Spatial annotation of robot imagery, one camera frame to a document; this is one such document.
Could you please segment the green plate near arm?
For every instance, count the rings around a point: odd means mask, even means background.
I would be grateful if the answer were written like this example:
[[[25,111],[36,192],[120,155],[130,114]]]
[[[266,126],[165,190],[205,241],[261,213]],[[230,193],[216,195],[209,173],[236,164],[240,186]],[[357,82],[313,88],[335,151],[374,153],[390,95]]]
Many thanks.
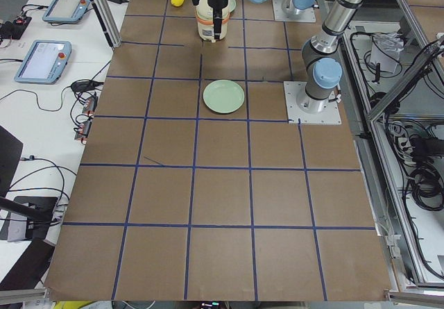
[[[230,13],[234,12],[236,6],[237,6],[236,0],[229,0],[228,10]]]
[[[245,100],[242,87],[230,80],[217,80],[208,84],[203,91],[203,101],[212,111],[228,114],[238,110]]]

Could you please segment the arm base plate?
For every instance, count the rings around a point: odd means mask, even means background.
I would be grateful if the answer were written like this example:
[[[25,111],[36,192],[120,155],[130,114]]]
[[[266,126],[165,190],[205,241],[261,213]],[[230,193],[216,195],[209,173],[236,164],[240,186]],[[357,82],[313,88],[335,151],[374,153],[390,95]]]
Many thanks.
[[[314,23],[316,0],[272,0],[274,20],[279,22]]]
[[[341,125],[339,106],[333,91],[327,99],[314,100],[308,96],[304,81],[285,81],[284,96],[289,124]]]

